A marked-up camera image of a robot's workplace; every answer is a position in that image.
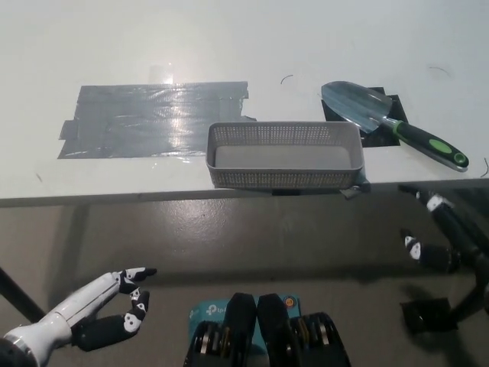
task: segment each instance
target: gray floor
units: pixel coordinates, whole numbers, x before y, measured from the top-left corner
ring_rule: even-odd
[[[399,237],[407,227],[446,243],[410,196],[370,194],[0,209],[1,266],[44,308],[106,271],[160,270],[151,307],[131,341],[85,354],[56,351],[50,366],[181,366],[189,310],[236,291],[295,293],[303,313],[334,319],[353,366],[483,366],[489,320],[454,333],[409,337],[399,303],[468,291],[466,274],[417,268]],[[120,296],[104,313],[122,313]],[[0,333],[25,323],[0,300]]]

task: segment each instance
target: gray plastic basket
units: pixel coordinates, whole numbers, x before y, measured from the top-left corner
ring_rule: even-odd
[[[207,167],[216,187],[347,189],[364,166],[350,122],[219,122],[211,125]]]

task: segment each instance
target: silver metal blade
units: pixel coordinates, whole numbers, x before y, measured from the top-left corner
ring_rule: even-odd
[[[385,122],[392,107],[389,97],[350,82],[325,84],[321,93],[330,109],[367,134]]]

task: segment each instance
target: black and green handle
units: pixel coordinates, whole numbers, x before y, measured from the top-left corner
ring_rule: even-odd
[[[453,145],[404,121],[396,121],[393,133],[400,140],[428,157],[456,171],[466,171],[468,158]]]

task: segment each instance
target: white tabletop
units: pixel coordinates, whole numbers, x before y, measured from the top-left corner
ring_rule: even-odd
[[[6,2],[0,203],[243,194],[214,189],[204,157],[57,159],[81,86],[157,83],[155,65],[174,83],[248,81],[243,114],[259,121],[324,121],[318,93],[329,81],[383,86],[411,124],[471,163],[460,174],[405,145],[366,148],[367,179],[481,184],[488,34],[486,0]]]

